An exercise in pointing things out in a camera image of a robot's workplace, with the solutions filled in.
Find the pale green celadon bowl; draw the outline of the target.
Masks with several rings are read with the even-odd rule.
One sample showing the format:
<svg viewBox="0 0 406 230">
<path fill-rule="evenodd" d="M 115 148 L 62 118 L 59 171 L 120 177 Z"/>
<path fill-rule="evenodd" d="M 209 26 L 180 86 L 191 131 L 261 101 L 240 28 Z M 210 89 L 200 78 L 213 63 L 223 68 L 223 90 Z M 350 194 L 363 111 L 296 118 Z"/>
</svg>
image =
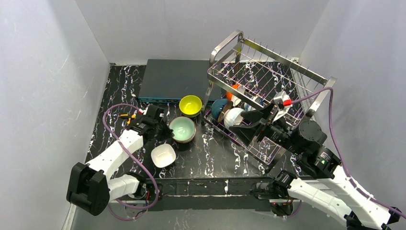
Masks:
<svg viewBox="0 0 406 230">
<path fill-rule="evenodd" d="M 173 119 L 169 124 L 169 128 L 173 131 L 173 139 L 178 143 L 190 142 L 196 133 L 195 123 L 185 116 Z"/>
</svg>

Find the white round bowl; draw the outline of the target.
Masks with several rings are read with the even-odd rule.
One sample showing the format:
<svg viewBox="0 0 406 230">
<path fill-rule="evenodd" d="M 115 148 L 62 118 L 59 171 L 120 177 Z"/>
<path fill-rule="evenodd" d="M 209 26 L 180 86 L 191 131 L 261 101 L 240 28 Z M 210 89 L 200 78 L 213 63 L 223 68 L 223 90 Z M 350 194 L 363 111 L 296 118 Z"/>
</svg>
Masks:
<svg viewBox="0 0 406 230">
<path fill-rule="evenodd" d="M 228 110 L 225 113 L 224 119 L 223 119 L 223 123 L 224 123 L 226 129 L 229 129 L 231 126 L 234 126 L 234 125 L 239 125 L 243 120 L 241 113 L 244 111 L 245 110 L 242 108 L 232 108 L 232 109 Z"/>
</svg>

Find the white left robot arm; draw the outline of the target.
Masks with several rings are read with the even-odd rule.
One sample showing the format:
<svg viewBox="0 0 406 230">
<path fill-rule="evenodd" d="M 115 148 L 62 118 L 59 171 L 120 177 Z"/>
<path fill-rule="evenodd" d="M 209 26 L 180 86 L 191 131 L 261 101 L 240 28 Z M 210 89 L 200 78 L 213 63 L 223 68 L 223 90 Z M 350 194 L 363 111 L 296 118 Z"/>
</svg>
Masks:
<svg viewBox="0 0 406 230">
<path fill-rule="evenodd" d="M 136 109 L 134 113 L 120 113 L 119 118 L 126 121 L 126 128 L 117 136 L 105 125 L 115 141 L 97 157 L 86 163 L 76 163 L 70 173 L 66 200 L 87 211 L 93 216 L 101 214 L 111 201 L 133 195 L 143 199 L 144 207 L 127 204 L 127 207 L 147 210 L 158 201 L 159 186 L 152 173 L 134 156 L 134 152 L 143 148 L 152 140 L 163 141 L 173 137 L 173 131 L 167 125 L 165 110 L 156 105 L 146 109 Z M 143 177 L 128 172 L 113 178 L 114 172 L 131 158 L 147 175 Z M 154 194 L 151 204 L 147 201 Z"/>
</svg>

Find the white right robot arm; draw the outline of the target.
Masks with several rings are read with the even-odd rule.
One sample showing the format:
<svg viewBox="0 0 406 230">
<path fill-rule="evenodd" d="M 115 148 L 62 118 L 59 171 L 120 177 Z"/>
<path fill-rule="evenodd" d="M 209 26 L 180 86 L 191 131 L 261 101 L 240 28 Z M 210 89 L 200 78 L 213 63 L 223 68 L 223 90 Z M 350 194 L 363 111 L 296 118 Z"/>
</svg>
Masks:
<svg viewBox="0 0 406 230">
<path fill-rule="evenodd" d="M 295 174 L 281 171 L 271 188 L 279 196 L 300 199 L 344 222 L 349 230 L 387 230 L 403 217 L 396 208 L 379 203 L 346 170 L 341 160 L 324 146 L 327 135 L 319 124 L 305 119 L 288 129 L 273 105 L 253 111 L 240 110 L 228 127 L 244 144 L 269 138 L 287 151 L 299 154 L 296 164 L 327 186 L 331 195 L 307 184 Z"/>
</svg>

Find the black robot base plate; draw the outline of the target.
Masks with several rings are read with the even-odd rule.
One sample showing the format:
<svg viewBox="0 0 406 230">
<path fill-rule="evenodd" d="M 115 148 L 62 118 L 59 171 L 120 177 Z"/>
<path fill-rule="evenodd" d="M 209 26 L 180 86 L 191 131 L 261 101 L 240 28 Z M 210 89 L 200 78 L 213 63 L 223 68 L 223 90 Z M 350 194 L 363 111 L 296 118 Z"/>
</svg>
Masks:
<svg viewBox="0 0 406 230">
<path fill-rule="evenodd" d="M 151 211 L 253 209 L 274 211 L 277 215 L 293 212 L 291 198 L 278 195 L 269 177 L 163 178 L 156 182 L 158 202 Z"/>
</svg>

